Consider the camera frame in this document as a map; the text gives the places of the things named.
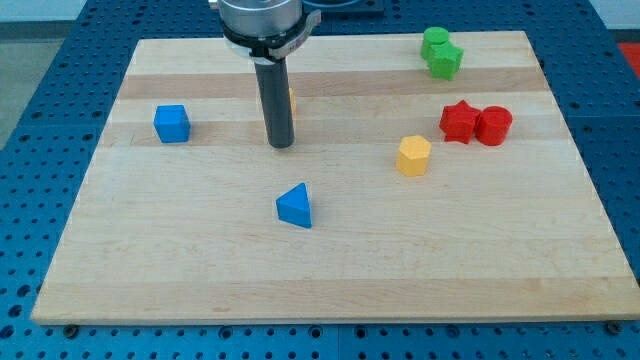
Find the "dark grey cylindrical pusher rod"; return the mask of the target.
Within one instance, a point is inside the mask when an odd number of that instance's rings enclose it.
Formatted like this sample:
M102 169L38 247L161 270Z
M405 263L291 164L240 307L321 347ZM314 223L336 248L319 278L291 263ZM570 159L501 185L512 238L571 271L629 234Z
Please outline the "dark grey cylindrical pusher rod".
M254 64L268 143L287 148L294 143L293 115L286 61Z

